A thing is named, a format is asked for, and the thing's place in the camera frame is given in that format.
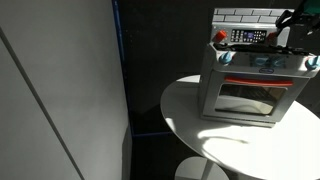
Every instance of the toy kitchen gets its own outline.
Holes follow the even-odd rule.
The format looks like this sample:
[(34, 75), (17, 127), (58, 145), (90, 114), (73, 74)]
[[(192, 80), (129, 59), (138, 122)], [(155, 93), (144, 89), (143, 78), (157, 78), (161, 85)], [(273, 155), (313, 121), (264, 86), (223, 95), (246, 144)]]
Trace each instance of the toy kitchen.
[(215, 9), (198, 90), (202, 119), (273, 127), (316, 76), (320, 58), (288, 47), (289, 27), (274, 38), (284, 12)]

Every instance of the oven door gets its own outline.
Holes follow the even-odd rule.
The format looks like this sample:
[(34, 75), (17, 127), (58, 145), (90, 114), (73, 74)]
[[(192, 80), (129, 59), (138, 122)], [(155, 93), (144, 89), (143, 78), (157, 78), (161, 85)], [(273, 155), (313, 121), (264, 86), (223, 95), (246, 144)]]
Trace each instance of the oven door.
[(202, 117), (279, 122), (307, 82), (307, 78), (214, 72)]

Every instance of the oven window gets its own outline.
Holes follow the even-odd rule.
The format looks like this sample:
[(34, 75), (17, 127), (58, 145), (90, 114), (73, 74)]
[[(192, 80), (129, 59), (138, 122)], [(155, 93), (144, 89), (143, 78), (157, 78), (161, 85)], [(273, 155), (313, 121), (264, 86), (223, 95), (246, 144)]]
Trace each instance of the oven window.
[(223, 84), (215, 110), (270, 115), (286, 88)]

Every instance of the table top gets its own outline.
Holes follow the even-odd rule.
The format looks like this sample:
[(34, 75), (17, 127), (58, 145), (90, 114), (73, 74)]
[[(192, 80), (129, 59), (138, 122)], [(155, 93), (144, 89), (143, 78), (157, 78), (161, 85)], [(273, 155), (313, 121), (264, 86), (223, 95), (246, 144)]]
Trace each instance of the table top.
[(191, 149), (232, 171), (262, 179), (320, 178), (320, 120), (294, 102), (273, 128), (200, 119), (200, 76), (180, 79), (161, 97), (171, 130)]

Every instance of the red handle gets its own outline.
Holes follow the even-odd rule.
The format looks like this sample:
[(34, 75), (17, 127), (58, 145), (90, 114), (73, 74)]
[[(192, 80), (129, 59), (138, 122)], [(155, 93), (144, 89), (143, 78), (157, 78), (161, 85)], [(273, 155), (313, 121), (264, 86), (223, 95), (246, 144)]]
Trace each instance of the red handle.
[(274, 81), (274, 80), (256, 80), (256, 79), (242, 79), (237, 77), (226, 76), (224, 78), (227, 82), (239, 83), (239, 84), (249, 84), (249, 85), (259, 85), (259, 86), (292, 86), (292, 81)]

